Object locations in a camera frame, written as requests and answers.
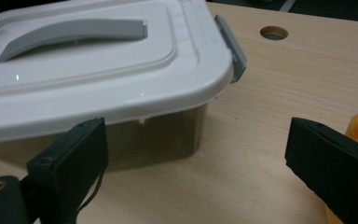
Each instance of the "hole in table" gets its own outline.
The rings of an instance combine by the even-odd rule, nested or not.
[[[283,40],[289,36],[289,33],[279,26],[266,26],[260,30],[260,34],[270,40]]]

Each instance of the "translucent container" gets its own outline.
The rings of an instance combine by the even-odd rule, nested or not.
[[[104,117],[115,168],[183,158],[200,144],[207,104],[245,65],[203,0],[75,0],[3,12],[0,142]]]

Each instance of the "table surface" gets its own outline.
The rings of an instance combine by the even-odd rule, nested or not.
[[[285,165],[284,151],[291,117],[344,133],[358,113],[358,22],[210,8],[227,20],[248,68],[210,103],[199,151],[179,161],[108,170],[78,223],[326,223],[324,203]],[[262,37],[270,25],[289,36]],[[36,153],[0,144],[0,175],[23,178]]]

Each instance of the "lid handle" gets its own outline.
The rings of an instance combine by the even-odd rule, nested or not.
[[[78,20],[54,23],[22,35],[7,44],[0,62],[37,47],[90,38],[137,40],[147,37],[142,20]]]
[[[214,17],[214,21],[216,22],[217,27],[220,30],[223,38],[226,41],[227,46],[232,51],[232,58],[234,64],[234,74],[231,79],[231,83],[237,82],[240,80],[243,72],[246,69],[246,56],[243,53],[240,44],[237,42],[234,34],[232,34],[231,30],[229,29],[228,24],[226,23],[223,17],[216,15]]]

